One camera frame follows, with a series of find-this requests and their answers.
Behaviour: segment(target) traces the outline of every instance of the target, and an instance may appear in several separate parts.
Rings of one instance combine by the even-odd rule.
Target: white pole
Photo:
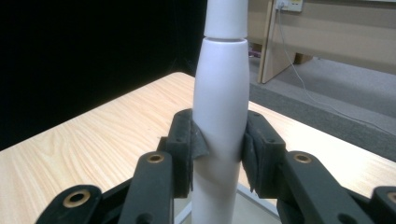
[[[228,224],[248,118],[248,0],[209,0],[192,118],[209,147],[194,161],[193,224]]]

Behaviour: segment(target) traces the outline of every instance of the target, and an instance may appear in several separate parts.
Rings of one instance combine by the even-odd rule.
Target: wooden table
[[[61,191],[92,184],[102,191],[134,174],[155,150],[176,112],[192,107],[194,78],[175,73],[0,152],[0,223],[33,223]],[[250,103],[287,143],[317,156],[349,189],[370,196],[396,185],[396,163]],[[247,186],[245,172],[240,182]]]

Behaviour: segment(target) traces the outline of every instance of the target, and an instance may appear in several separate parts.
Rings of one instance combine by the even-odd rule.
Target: white vase
[[[248,42],[205,38],[196,72],[192,119],[210,154],[193,164],[194,224],[232,223],[248,94]]]

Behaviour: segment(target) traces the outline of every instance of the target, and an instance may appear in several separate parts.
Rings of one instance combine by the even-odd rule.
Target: floor
[[[295,65],[305,90],[291,66],[258,83],[259,64],[250,58],[251,101],[396,161],[395,75],[314,57]]]

